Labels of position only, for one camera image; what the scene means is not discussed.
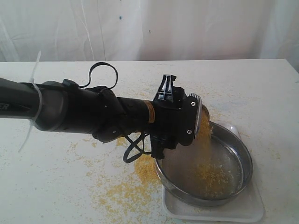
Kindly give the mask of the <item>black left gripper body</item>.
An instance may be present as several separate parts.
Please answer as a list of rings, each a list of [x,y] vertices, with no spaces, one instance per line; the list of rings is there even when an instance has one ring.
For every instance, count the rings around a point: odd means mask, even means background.
[[[179,115],[183,100],[188,97],[182,87],[173,85],[176,76],[163,75],[154,100],[153,130],[150,131],[151,156],[164,158],[165,149],[175,149],[179,143]]]

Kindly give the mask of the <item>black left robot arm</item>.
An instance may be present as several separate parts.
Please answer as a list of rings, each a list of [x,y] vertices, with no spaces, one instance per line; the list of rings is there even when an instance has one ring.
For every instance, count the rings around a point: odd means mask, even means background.
[[[200,127],[202,100],[196,94],[187,95],[175,87],[175,76],[165,75],[152,101],[116,96],[106,86],[80,88],[71,80],[43,84],[0,81],[0,115],[10,119],[29,119],[33,125],[47,132],[86,133],[100,142],[117,138],[130,140],[123,160],[131,163],[138,158],[129,156],[145,137],[150,138],[149,154],[158,160],[165,149],[178,144],[190,145]]]

